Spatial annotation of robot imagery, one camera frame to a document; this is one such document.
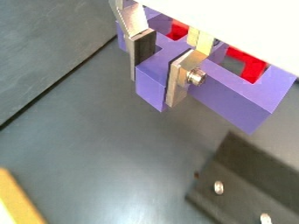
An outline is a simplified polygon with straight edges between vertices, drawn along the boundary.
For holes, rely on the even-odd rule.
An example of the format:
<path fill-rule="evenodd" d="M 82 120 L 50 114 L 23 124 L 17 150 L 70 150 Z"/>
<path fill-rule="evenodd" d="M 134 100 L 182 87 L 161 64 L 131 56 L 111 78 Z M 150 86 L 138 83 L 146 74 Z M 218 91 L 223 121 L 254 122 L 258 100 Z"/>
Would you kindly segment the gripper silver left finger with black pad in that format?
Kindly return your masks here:
<path fill-rule="evenodd" d="M 155 54 L 157 31 L 149 26 L 145 6 L 135 0 L 109 0 L 125 33 L 130 54 L 131 80 L 137 80 L 137 66 Z"/>

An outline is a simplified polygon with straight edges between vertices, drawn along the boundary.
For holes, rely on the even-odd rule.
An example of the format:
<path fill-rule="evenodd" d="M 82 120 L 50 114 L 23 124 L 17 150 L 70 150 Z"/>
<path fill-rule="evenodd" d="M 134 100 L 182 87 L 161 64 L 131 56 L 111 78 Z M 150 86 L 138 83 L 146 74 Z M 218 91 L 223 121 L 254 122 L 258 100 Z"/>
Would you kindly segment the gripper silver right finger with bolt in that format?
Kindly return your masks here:
<path fill-rule="evenodd" d="M 187 43 L 194 46 L 171 63 L 166 104 L 173 108 L 187 96 L 189 87 L 198 87 L 206 80 L 207 73 L 201 69 L 201 63 L 211 55 L 214 37 L 205 31 L 191 27 Z"/>

